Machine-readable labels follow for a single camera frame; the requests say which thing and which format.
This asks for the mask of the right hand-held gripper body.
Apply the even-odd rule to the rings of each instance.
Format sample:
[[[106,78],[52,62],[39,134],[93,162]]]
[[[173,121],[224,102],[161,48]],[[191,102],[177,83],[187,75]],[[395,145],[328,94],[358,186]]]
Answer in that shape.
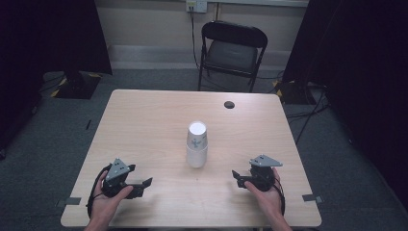
[[[269,191],[275,184],[275,175],[273,167],[281,167],[283,164],[270,158],[265,154],[249,161],[251,168],[250,173],[253,177],[251,183],[261,192]]]

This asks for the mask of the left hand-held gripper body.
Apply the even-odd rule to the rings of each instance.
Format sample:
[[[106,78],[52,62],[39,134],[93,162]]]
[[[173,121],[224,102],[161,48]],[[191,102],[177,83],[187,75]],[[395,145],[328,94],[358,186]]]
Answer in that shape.
[[[108,197],[116,196],[127,184],[125,180],[130,172],[134,171],[135,165],[127,166],[119,158],[111,164],[102,186],[102,193]]]

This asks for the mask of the plain white paper cup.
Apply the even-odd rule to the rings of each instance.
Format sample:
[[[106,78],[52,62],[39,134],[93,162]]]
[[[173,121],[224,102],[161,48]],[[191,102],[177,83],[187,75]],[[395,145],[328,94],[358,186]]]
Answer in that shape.
[[[187,148],[187,163],[194,168],[203,167],[207,162],[208,147],[201,150]]]

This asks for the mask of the white paper cup with print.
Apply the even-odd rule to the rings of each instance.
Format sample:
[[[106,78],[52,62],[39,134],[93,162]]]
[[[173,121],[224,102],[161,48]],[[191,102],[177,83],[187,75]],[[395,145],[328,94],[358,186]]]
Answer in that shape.
[[[192,122],[188,128],[187,147],[199,151],[207,145],[207,126],[202,121]]]

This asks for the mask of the person's right hand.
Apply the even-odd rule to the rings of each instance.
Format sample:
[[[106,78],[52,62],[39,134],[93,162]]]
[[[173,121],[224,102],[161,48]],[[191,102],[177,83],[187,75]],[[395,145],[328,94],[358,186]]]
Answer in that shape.
[[[282,213],[282,191],[280,185],[280,177],[275,167],[272,168],[275,176],[275,184],[267,192],[259,191],[251,182],[245,181],[244,185],[252,192],[258,201],[258,204],[268,218],[271,226],[277,226],[279,223],[285,223]]]

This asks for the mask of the person's left hand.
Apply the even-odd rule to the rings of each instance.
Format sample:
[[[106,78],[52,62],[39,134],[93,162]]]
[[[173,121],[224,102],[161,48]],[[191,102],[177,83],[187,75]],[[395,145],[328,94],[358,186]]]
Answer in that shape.
[[[115,212],[119,203],[132,191],[132,186],[127,186],[122,189],[116,196],[107,197],[102,193],[103,180],[107,175],[107,170],[105,170],[99,177],[94,193],[93,193],[93,203],[90,220],[103,220],[110,224],[111,220],[115,216]]]

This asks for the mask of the grey tape strip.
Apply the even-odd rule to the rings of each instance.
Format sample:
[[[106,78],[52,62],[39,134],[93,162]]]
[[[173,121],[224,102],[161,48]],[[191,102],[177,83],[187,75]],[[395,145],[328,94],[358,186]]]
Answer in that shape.
[[[316,203],[322,203],[323,198],[320,195],[314,195],[314,194],[303,194],[302,198],[305,202],[307,201],[315,201]]]
[[[65,207],[66,205],[79,205],[81,202],[80,197],[69,197],[67,199],[61,199],[56,203],[57,207]]]

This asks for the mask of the black stand base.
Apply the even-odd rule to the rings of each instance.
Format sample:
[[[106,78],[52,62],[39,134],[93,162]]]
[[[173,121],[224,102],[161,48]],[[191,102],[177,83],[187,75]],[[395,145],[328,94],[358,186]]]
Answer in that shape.
[[[55,98],[91,99],[102,76],[97,73],[65,72],[57,88],[51,93]]]
[[[276,95],[283,104],[287,105],[315,105],[316,100],[307,87],[295,82],[274,84]]]

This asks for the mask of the black folding chair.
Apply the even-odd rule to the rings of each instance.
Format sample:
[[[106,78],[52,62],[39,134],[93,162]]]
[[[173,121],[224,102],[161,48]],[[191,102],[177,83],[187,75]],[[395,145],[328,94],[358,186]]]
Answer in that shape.
[[[248,78],[253,91],[268,37],[260,29],[237,23],[214,20],[201,29],[201,56],[198,87],[201,89],[203,70]]]

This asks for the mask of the dark curtain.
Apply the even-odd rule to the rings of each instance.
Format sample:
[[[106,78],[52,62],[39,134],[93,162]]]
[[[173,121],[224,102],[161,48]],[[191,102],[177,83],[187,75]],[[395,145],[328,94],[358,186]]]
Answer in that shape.
[[[54,71],[112,72],[95,0],[0,0],[0,150]]]
[[[408,0],[309,0],[283,79],[326,86],[408,210]]]

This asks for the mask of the white wall socket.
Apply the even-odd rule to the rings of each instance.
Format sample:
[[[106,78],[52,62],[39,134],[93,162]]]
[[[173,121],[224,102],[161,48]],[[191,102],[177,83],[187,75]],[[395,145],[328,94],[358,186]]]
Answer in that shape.
[[[208,2],[205,0],[186,0],[187,13],[206,13]]]

